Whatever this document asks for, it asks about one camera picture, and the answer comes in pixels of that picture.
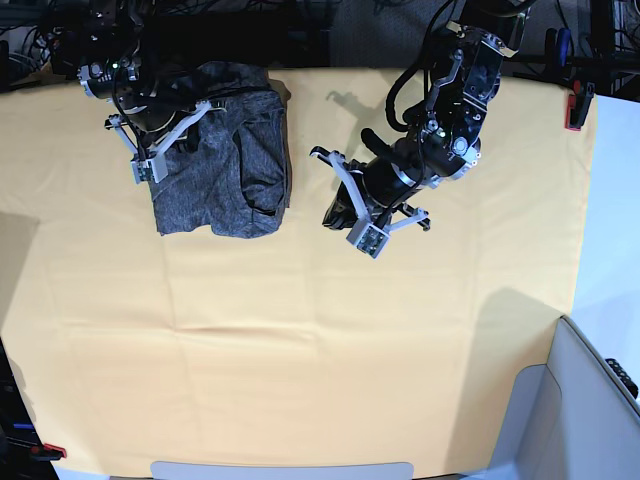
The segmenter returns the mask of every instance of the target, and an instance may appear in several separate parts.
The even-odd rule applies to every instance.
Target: black cable
[[[33,68],[33,65],[30,65],[29,63],[27,63],[27,61],[25,59],[9,55],[9,60],[11,60],[12,62],[17,63],[22,68],[26,68],[27,75],[35,72],[35,69]]]
[[[40,65],[38,65],[38,62],[32,58],[32,57],[28,57],[27,55],[23,55],[22,53],[18,53],[18,52],[9,52],[9,57],[14,57],[14,58],[18,58],[21,61],[24,62],[29,62],[30,68],[35,72],[38,68],[40,68]]]
[[[482,0],[480,1],[476,0],[473,6],[477,10],[480,10],[481,12],[484,12],[487,15],[491,15],[492,17],[511,18],[511,17],[516,17],[520,15],[522,12],[526,12],[537,1],[538,0],[524,0],[524,2],[518,5],[513,5],[511,8],[507,10],[491,10],[490,8],[487,8],[484,5],[481,5]]]
[[[11,30],[15,30],[16,28],[20,28],[20,27],[26,27],[27,25],[29,25],[33,20],[27,20],[26,22],[23,22],[19,25],[13,25],[12,27],[5,27],[5,28],[0,28],[0,35],[4,35],[5,33],[11,31]]]
[[[387,94],[387,100],[385,102],[385,114],[387,116],[387,122],[389,123],[391,128],[393,128],[396,132],[403,133],[403,132],[409,131],[409,125],[400,123],[396,118],[396,97],[398,96],[398,93],[400,93],[400,90],[402,90],[402,87],[404,87],[406,83],[411,79],[411,77],[413,77],[416,73],[418,73],[418,70],[420,70],[420,67],[421,65],[423,65],[423,62],[426,57],[429,38],[431,37],[431,31],[433,30],[433,27],[436,21],[438,20],[438,17],[442,15],[442,13],[447,9],[447,7],[451,5],[453,2],[454,0],[447,0],[435,13],[433,18],[431,19],[431,22],[429,23],[429,26],[427,27],[427,31],[424,34],[424,38],[422,40],[422,46],[420,47],[420,53],[418,54],[418,58],[416,59],[415,62],[413,62],[413,64],[411,64],[411,66],[407,70],[405,70],[402,73],[402,75],[400,75],[400,77],[398,77],[398,79],[395,81],[395,83],[391,87],[391,90],[389,90],[389,93]],[[425,85],[428,82],[427,76],[428,76],[428,72],[425,71],[424,73]]]
[[[564,25],[564,28],[569,30],[569,42],[570,42],[569,45],[571,46],[571,56],[573,57],[576,54],[576,46],[573,43],[573,33],[571,33],[571,29],[569,28],[569,23],[567,22],[567,18],[564,16],[562,5],[560,5],[560,0],[556,0],[556,9],[560,14],[560,19],[562,20],[562,24]]]
[[[172,5],[167,5],[165,8],[158,10],[159,14],[164,15],[194,15],[197,13],[197,9],[203,4],[200,0],[196,0],[195,3],[189,4],[186,0],[175,2]]]
[[[162,105],[164,107],[173,108],[174,110],[189,111],[193,109],[193,105],[203,100],[216,100],[220,98],[237,97],[238,95],[244,95],[246,93],[266,92],[271,91],[271,87],[225,87],[214,92],[209,93],[204,97],[195,96],[183,96],[175,97],[172,99],[166,98],[166,94],[162,98],[140,96],[136,97],[136,105],[150,106],[150,105]]]
[[[40,51],[40,63],[42,64],[42,66],[43,66],[43,67],[47,64],[47,62],[48,62],[48,61],[49,61],[49,59],[51,58],[51,51],[49,51],[49,53],[47,54],[47,56],[46,56],[46,57],[44,56],[44,52],[45,52],[45,51],[46,51],[46,50],[44,50],[44,49],[42,49],[42,50]]]
[[[590,41],[590,35],[587,33],[583,33],[583,34],[579,34],[578,35],[578,46],[580,47],[580,50],[582,51],[582,54],[587,57],[587,56],[591,56],[593,58],[596,58],[596,49],[593,48],[593,46],[591,45],[591,41]],[[587,54],[587,52],[584,49],[583,46],[583,40],[585,42],[587,42],[587,45],[589,46],[589,51],[591,52],[590,54]]]
[[[625,47],[624,45],[614,45],[614,47],[619,48],[620,50],[624,50],[625,52],[638,52],[635,48]]]
[[[38,30],[38,26],[36,25],[35,27],[33,27],[32,29],[30,29],[27,34],[24,36],[24,41],[22,42],[22,47],[20,48],[20,53],[24,53],[24,49],[27,46],[27,40],[29,40],[29,37],[31,36],[31,34],[33,33],[33,42],[36,41],[36,37],[38,36],[38,34],[36,33],[36,30]]]
[[[626,32],[626,31],[624,31],[624,30],[614,30],[613,32],[614,32],[614,33],[621,33],[622,35],[624,35],[624,36],[625,36],[625,38],[626,38],[627,40],[629,40],[629,42],[631,43],[631,45],[633,45],[633,46],[635,47],[635,49],[636,49],[636,50],[640,50],[640,43],[639,43],[635,38],[633,38],[633,36],[632,36],[631,34],[629,34],[629,32]]]
[[[449,14],[449,18],[447,18],[447,23],[451,21],[453,18],[453,14],[456,13],[456,8],[458,8],[458,3],[460,0],[453,0],[453,8],[451,9],[451,13]]]
[[[38,39],[42,39],[42,41],[44,42],[44,46],[38,43]],[[51,51],[53,50],[53,47],[49,45],[49,41],[44,35],[42,35],[39,28],[36,30],[36,34],[33,37],[33,41],[31,42],[31,45],[29,46],[29,50],[27,51],[27,55],[29,57],[32,56],[34,46],[37,46],[40,49],[40,58],[42,58],[42,55],[44,54],[45,50],[49,50],[49,56],[51,56]]]

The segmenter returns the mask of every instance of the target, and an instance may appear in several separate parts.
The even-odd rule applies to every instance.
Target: gray cloth
[[[169,149],[169,176],[149,183],[158,231],[211,225],[213,233],[231,237],[273,233],[290,195],[280,97],[260,67],[210,62],[198,70],[186,86],[200,95],[221,92],[216,100],[225,109],[198,122],[195,153]]]

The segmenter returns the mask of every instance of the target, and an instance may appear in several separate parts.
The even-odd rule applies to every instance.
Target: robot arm
[[[429,230],[428,214],[407,204],[411,196],[424,187],[437,188],[444,179],[457,180],[477,165],[480,130],[500,87],[503,58],[516,53],[524,32],[526,10],[515,8],[518,11],[511,15],[491,16],[469,2],[461,18],[490,20],[474,25],[448,22],[432,37],[438,15],[451,3],[446,2],[436,14],[420,58],[400,76],[387,98],[389,124],[406,136],[390,146],[372,130],[363,130],[363,143],[376,155],[369,163],[347,163],[339,152],[328,153],[321,147],[312,151],[342,180],[323,225],[351,229],[347,240],[373,258],[388,243],[391,232],[414,223]],[[500,11],[509,12],[509,8]],[[505,36],[510,32],[511,44],[496,31]],[[395,118],[395,97],[420,68],[425,79],[428,74],[430,86],[425,85],[425,99],[404,113],[403,124]],[[407,218],[392,223],[397,211]]]

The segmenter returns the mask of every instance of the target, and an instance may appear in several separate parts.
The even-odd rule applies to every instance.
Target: cable
[[[591,45],[591,41],[589,40],[590,35],[588,33],[582,33],[578,35],[578,46],[580,47],[580,51],[582,52],[582,54],[587,57],[587,56],[591,56],[593,58],[596,57],[596,50],[593,48],[593,46]],[[583,40],[587,43],[587,45],[589,46],[589,51],[591,53],[587,53],[586,50],[584,49],[584,45],[583,45]]]
[[[638,42],[638,40],[633,38],[633,36],[629,32],[626,32],[624,30],[614,30],[613,33],[621,33],[622,35],[625,36],[627,40],[629,40],[629,42],[635,47],[636,50],[640,50],[640,42]]]
[[[418,70],[420,70],[420,66],[424,61],[424,58],[426,57],[429,37],[431,37],[431,31],[433,30],[433,26],[438,20],[438,17],[442,15],[442,13],[447,9],[447,7],[451,5],[453,2],[454,0],[447,0],[435,13],[433,18],[431,19],[431,22],[429,23],[429,26],[427,27],[427,31],[425,32],[424,39],[422,40],[422,47],[420,48],[420,53],[418,54],[418,58],[416,59],[415,62],[413,62],[413,64],[407,70],[405,70],[402,73],[402,75],[400,75],[400,77],[398,77],[398,79],[395,81],[395,83],[391,87],[391,90],[389,90],[389,94],[387,95],[387,100],[385,102],[385,114],[387,116],[387,122],[389,123],[391,128],[393,128],[397,132],[401,132],[401,133],[408,132],[409,125],[400,123],[396,118],[396,106],[395,106],[396,97],[398,96],[398,93],[400,93],[400,90],[402,90],[402,87],[404,87],[405,84],[411,79],[411,77],[413,77],[416,73],[418,73]],[[427,84],[427,81],[428,81],[427,72],[425,71],[425,75],[424,75],[425,85]]]
[[[38,62],[34,58],[28,57],[27,55],[22,55],[21,53],[11,52],[11,53],[9,53],[9,56],[10,57],[19,58],[22,61],[30,62],[34,71],[37,70],[38,68],[40,68],[40,66],[38,65]]]
[[[637,52],[635,48],[625,47],[624,45],[614,45],[614,47],[624,50],[625,52]]]
[[[26,68],[29,73],[35,72],[35,69],[33,68],[33,65],[30,65],[28,62],[26,62],[25,60],[23,60],[23,59],[21,59],[19,57],[14,57],[13,55],[9,55],[9,60],[11,60],[13,62],[16,62],[20,66]]]
[[[458,8],[458,3],[460,0],[453,0],[453,8],[451,9],[451,13],[449,14],[449,18],[447,18],[447,23],[451,21],[453,18],[453,14],[456,13],[456,8]]]
[[[38,26],[36,25],[35,27],[33,27],[31,30],[29,30],[27,32],[27,34],[24,36],[24,41],[22,42],[22,47],[20,48],[20,53],[24,53],[24,49],[27,46],[27,40],[29,40],[29,36],[34,33],[33,36],[33,41],[35,42],[36,37],[38,36],[38,34],[36,33],[36,31],[38,30]]]
[[[480,3],[482,3],[482,0],[480,1],[476,0],[473,6],[477,10],[480,10],[481,12],[484,12],[487,15],[491,15],[492,17],[510,18],[510,17],[517,17],[522,12],[526,12],[537,1],[538,0],[524,0],[524,2],[522,2],[521,4],[513,5],[511,8],[507,10],[491,10],[490,8],[487,8],[484,5],[480,5]]]
[[[200,3],[200,0],[196,0],[195,3],[192,4],[189,4],[186,0],[183,0],[175,2],[173,3],[173,5],[158,10],[158,13],[166,15],[193,15],[197,13],[198,7],[201,7],[202,5],[203,4]]]
[[[562,24],[564,28],[569,30],[569,42],[571,46],[571,56],[573,57],[576,54],[576,46],[573,43],[573,33],[571,33],[571,29],[569,28],[569,23],[567,22],[567,18],[564,16],[564,11],[562,10],[562,5],[560,4],[560,0],[556,0],[556,9],[560,14],[560,19],[562,20]]]
[[[30,23],[33,25],[32,22],[33,22],[33,20],[27,20],[26,22],[22,22],[22,23],[20,23],[18,25],[13,25],[11,27],[0,28],[0,35],[4,35],[5,33],[9,32],[11,30],[15,30],[16,28],[26,27]]]

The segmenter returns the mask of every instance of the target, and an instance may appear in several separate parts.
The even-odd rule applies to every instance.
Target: gray panel
[[[551,347],[548,367],[563,408],[534,478],[640,478],[638,405],[572,327],[561,321]]]
[[[155,462],[158,480],[411,480],[413,465],[386,463],[348,467],[230,467]]]
[[[545,365],[523,369],[513,386],[486,480],[532,479],[562,405]]]

